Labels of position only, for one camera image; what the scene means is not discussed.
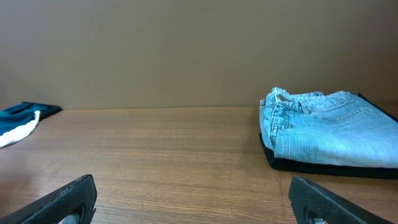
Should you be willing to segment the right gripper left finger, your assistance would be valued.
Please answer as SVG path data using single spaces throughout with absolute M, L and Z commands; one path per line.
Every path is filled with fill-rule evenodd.
M 94 178 L 86 174 L 1 218 L 1 224 L 90 224 L 96 211 L 96 199 Z

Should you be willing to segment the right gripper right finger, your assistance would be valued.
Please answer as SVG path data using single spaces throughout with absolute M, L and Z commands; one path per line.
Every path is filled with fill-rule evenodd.
M 390 224 L 303 177 L 292 178 L 289 200 L 298 224 Z

